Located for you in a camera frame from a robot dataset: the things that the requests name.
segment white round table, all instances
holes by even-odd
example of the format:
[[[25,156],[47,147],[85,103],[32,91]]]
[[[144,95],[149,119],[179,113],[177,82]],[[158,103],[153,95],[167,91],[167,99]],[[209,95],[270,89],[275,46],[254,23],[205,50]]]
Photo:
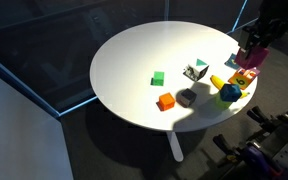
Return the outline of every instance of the white round table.
[[[213,28],[178,21],[153,22],[127,29],[98,50],[90,68],[92,88],[111,112],[132,124],[166,131],[174,157],[183,160],[175,132],[195,131],[223,122],[239,112],[252,98],[257,78],[246,89],[250,95],[228,109],[215,103],[218,90],[210,81],[216,75],[227,81],[235,72],[224,65],[238,43]],[[206,75],[193,82],[183,75],[188,64],[200,59],[209,65]],[[164,85],[152,86],[155,71],[164,72]],[[186,88],[197,94],[185,108],[179,103],[161,111],[160,95],[175,99]]]

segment table leg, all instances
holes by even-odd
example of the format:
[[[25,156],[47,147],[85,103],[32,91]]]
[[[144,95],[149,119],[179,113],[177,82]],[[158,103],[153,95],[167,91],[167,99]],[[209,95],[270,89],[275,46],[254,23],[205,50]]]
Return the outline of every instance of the table leg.
[[[171,145],[174,159],[177,162],[183,161],[184,159],[183,153],[182,153],[180,144],[178,143],[178,139],[176,137],[175,132],[166,132],[166,134],[167,134],[168,141],[170,142],[170,145]]]

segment yellow object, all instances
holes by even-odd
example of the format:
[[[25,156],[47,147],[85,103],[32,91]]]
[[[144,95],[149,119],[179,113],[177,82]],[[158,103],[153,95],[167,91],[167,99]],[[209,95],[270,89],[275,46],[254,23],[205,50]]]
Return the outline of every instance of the yellow object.
[[[215,76],[215,75],[212,75],[212,76],[211,76],[211,82],[213,83],[213,85],[214,85],[218,90],[221,90],[222,87],[223,87],[224,84],[225,84],[225,82],[224,82],[221,78],[219,78],[219,77],[217,77],[217,76]],[[240,99],[246,97],[246,96],[249,95],[249,94],[250,94],[249,92],[242,91],[242,96],[240,97]]]

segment glass wall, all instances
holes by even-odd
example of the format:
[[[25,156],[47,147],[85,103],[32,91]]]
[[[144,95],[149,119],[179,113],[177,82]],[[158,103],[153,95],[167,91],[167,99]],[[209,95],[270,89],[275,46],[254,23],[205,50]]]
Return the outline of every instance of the glass wall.
[[[228,32],[243,3],[0,0],[0,65],[29,87],[41,104],[60,115],[95,97],[90,64],[110,37],[136,25],[164,20],[200,23]]]

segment orange cube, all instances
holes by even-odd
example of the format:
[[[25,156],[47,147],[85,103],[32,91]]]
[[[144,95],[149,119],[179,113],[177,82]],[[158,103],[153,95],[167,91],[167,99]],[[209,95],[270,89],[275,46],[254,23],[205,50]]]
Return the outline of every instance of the orange cube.
[[[162,111],[166,111],[175,105],[175,99],[170,93],[163,94],[159,97],[158,104]]]

